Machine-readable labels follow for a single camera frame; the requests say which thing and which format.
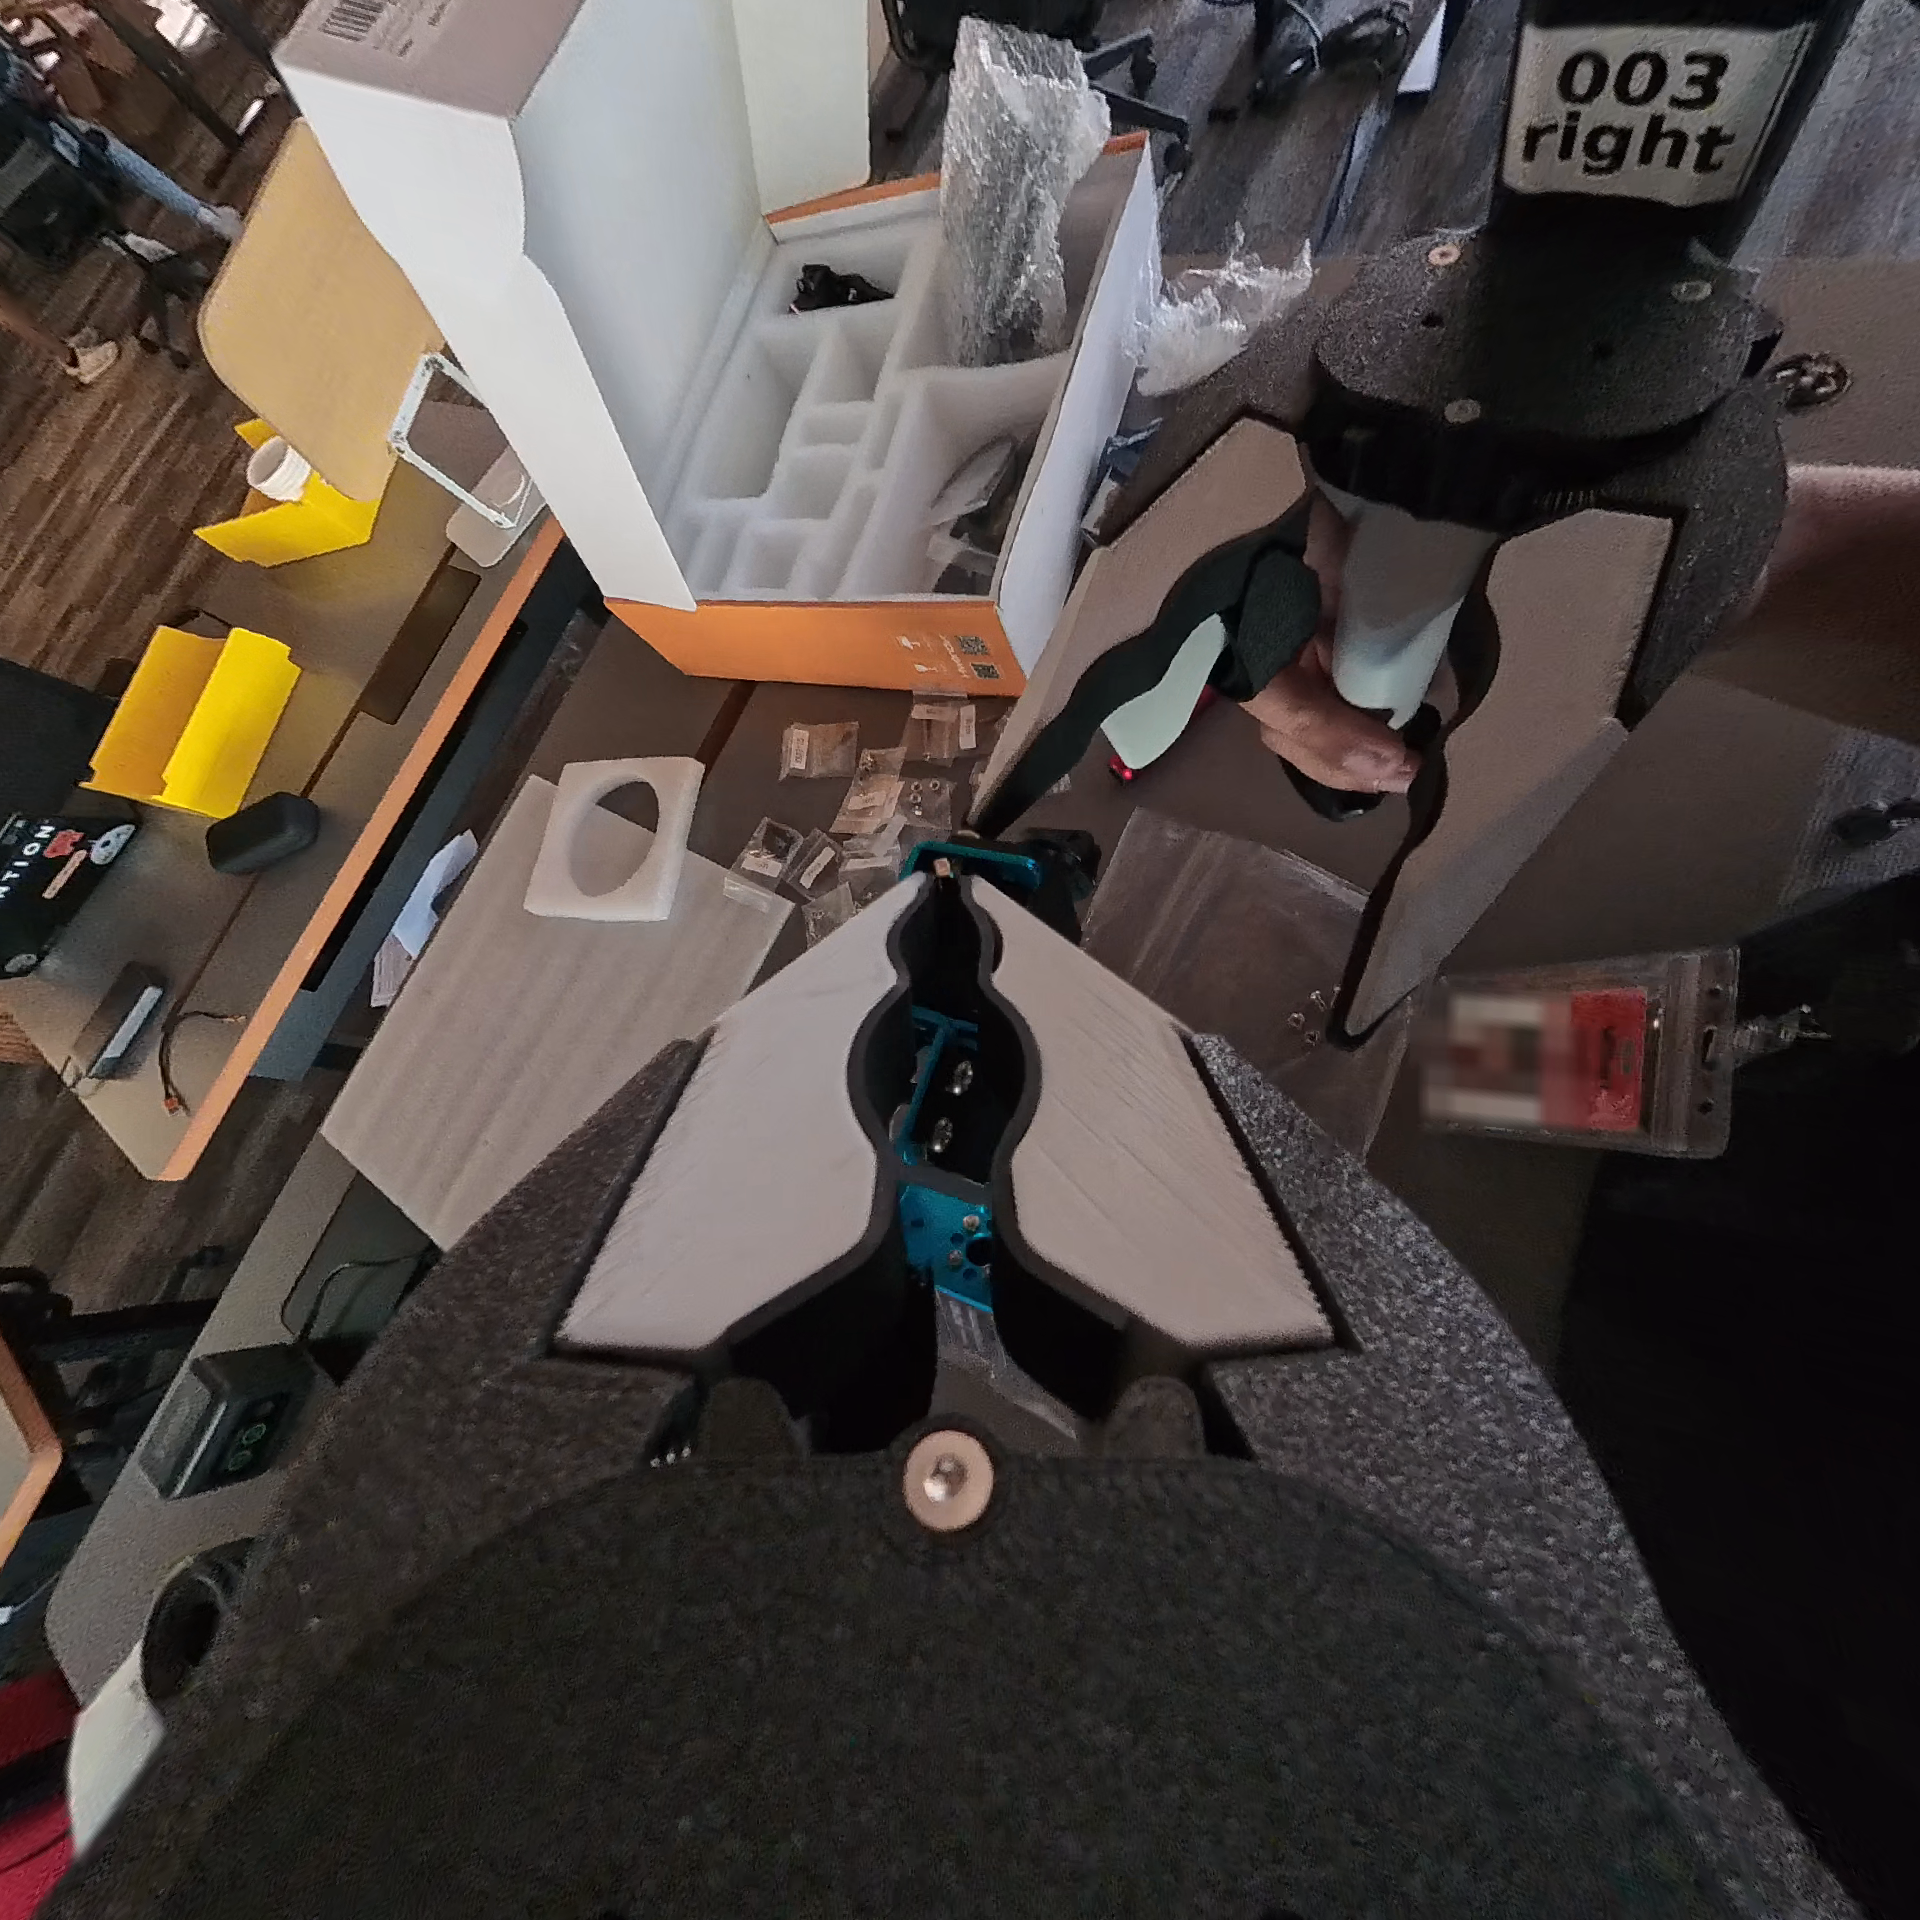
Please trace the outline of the grey desk with orange edge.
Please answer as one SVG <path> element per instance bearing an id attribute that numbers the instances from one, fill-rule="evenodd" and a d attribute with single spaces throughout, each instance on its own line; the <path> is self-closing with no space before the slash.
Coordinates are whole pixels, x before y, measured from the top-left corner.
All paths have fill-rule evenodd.
<path id="1" fill-rule="evenodd" d="M 291 647 L 303 679 L 247 802 L 308 796 L 321 840 L 230 878 L 208 865 L 203 820 L 151 806 L 54 953 L 4 984 L 4 1014 L 62 1071 L 124 965 L 168 973 L 128 1071 L 81 1087 L 81 1113 L 151 1181 L 200 1165 L 252 1081 L 294 1081 L 318 1060 L 568 624 L 596 607 L 552 514 L 483 572 L 433 518 L 427 487 L 400 477 L 369 544 L 230 567 L 188 621 Z"/>

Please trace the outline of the person's black clothing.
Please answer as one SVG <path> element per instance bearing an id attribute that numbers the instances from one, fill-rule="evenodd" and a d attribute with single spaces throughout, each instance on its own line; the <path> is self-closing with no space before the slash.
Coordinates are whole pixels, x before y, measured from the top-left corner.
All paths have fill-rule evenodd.
<path id="1" fill-rule="evenodd" d="M 1774 924 L 1714 1159 L 1601 1159 L 1554 1381 L 1745 1753 L 1918 1910 L 1918 878 Z"/>

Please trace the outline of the tan chair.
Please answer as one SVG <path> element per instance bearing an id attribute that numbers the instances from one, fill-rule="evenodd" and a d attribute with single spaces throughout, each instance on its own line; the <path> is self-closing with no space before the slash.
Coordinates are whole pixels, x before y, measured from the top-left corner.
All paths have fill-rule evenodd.
<path id="1" fill-rule="evenodd" d="M 545 512 L 505 429 L 303 119 L 200 303 L 200 342 L 315 487 L 375 508 L 407 466 L 442 489 L 454 502 L 446 534 L 478 568 L 504 562 Z"/>

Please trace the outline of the black power station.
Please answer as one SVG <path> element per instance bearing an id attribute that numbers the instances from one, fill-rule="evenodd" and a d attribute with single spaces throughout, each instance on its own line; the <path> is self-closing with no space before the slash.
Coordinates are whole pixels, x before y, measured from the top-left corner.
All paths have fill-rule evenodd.
<path id="1" fill-rule="evenodd" d="M 143 1433 L 135 1469 L 163 1500 L 249 1481 L 272 1466 L 321 1381 L 312 1350 L 291 1342 L 200 1352 Z"/>

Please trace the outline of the yellow storage box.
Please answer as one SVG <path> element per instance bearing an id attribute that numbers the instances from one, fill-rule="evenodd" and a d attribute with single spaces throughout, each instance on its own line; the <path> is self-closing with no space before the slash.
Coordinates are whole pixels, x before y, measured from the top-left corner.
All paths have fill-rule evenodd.
<path id="1" fill-rule="evenodd" d="M 233 432 L 247 446 L 247 460 L 262 440 L 279 433 L 258 418 L 243 421 Z M 247 492 L 241 514 L 203 524 L 196 538 L 230 559 L 266 568 L 366 544 L 378 524 L 380 495 L 348 495 L 313 471 L 299 502 L 282 504 Z"/>
<path id="2" fill-rule="evenodd" d="M 272 634 L 158 625 L 82 788 L 210 823 L 232 817 L 299 679 L 291 647 Z"/>

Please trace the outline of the blue toy robot arm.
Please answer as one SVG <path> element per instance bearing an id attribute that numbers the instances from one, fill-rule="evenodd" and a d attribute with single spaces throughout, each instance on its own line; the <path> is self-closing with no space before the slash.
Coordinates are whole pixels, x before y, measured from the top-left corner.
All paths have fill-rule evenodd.
<path id="1" fill-rule="evenodd" d="M 975 924 L 961 882 L 1000 892 L 1024 912 L 1040 865 L 1011 844 L 924 838 L 904 878 L 928 878 L 928 920 L 907 932 L 910 1066 L 888 1135 L 900 1165 L 896 1200 L 907 1271 L 963 1304 L 990 1311 L 1002 1225 L 1002 1160 L 1024 1113 L 1026 1045 L 988 977 L 1000 965 L 994 928 Z"/>

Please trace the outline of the person's right hand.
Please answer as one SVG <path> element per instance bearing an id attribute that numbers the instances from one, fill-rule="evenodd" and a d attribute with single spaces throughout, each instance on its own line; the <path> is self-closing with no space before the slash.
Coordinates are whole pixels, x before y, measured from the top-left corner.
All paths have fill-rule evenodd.
<path id="1" fill-rule="evenodd" d="M 1263 742 L 1291 773 L 1363 798 L 1400 798 L 1422 758 L 1382 718 L 1345 701 L 1332 684 L 1331 642 L 1314 637 L 1241 705 Z"/>

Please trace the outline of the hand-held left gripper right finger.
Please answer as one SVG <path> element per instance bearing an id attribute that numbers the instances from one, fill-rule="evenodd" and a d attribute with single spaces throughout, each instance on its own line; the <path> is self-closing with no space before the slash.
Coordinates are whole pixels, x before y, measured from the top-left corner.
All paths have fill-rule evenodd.
<path id="1" fill-rule="evenodd" d="M 1328 1349 L 1331 1311 L 1187 1025 L 986 879 L 964 901 L 1020 1066 L 994 1164 L 1016 1260 L 1183 1356 Z"/>

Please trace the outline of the black flat box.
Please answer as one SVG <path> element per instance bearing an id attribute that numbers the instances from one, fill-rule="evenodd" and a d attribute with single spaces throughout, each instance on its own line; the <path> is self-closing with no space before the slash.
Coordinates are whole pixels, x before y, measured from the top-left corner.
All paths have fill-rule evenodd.
<path id="1" fill-rule="evenodd" d="M 71 1041 L 62 1064 L 64 1082 L 79 1090 L 127 1074 L 168 991 L 168 973 L 143 962 L 124 965 Z"/>

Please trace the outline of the black laptop with stickers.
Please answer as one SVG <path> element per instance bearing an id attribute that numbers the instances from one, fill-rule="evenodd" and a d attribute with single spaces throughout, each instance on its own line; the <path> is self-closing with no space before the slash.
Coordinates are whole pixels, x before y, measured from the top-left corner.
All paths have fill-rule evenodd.
<path id="1" fill-rule="evenodd" d="M 16 812 L 3 825 L 3 977 L 33 973 L 135 840 L 137 814 Z"/>

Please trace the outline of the white foam frame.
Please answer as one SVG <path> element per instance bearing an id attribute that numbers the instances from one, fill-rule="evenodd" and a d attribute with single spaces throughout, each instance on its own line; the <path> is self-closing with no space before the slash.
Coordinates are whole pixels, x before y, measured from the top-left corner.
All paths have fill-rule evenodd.
<path id="1" fill-rule="evenodd" d="M 656 798 L 655 840 L 638 869 L 614 888 L 590 893 L 572 856 L 602 800 L 626 783 Z M 526 887 L 524 910 L 548 920 L 664 924 L 676 901 L 688 833 L 705 783 L 692 756 L 570 760 L 547 814 L 545 836 Z"/>

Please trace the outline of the white foam sheet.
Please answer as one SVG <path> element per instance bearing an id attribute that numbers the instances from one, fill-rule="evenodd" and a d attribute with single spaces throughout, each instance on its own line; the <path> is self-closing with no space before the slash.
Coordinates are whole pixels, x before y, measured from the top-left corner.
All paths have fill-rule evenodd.
<path id="1" fill-rule="evenodd" d="M 529 774 L 327 1110 L 322 1135 L 450 1248 L 665 1045 L 753 986 L 790 913 L 686 853 L 664 924 L 537 918 L 524 895 L 559 781 Z M 599 893 L 646 858 L 656 798 L 602 800 L 572 856 Z"/>

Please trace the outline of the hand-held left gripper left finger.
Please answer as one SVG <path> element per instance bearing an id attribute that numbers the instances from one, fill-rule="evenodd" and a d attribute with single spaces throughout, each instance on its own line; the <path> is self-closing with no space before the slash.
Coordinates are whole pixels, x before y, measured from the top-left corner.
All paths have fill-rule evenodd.
<path id="1" fill-rule="evenodd" d="M 732 1006 L 561 1329 L 564 1352 L 716 1357 L 835 1285 L 891 1218 L 865 1046 L 906 996 L 900 879 Z"/>

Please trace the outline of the black rounded pouch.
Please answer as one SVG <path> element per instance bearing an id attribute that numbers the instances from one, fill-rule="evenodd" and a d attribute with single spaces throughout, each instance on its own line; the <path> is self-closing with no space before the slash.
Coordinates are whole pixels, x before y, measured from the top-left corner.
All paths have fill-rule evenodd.
<path id="1" fill-rule="evenodd" d="M 312 850 L 322 820 L 308 796 L 272 793 L 206 828 L 208 865 L 230 878 L 258 876 Z"/>

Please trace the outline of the black flat pad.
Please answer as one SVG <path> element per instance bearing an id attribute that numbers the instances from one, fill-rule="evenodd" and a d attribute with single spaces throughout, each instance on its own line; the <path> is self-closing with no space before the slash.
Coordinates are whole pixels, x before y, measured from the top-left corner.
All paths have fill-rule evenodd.
<path id="1" fill-rule="evenodd" d="M 375 1337 L 439 1245 L 355 1175 L 291 1287 L 282 1324 L 297 1340 Z"/>

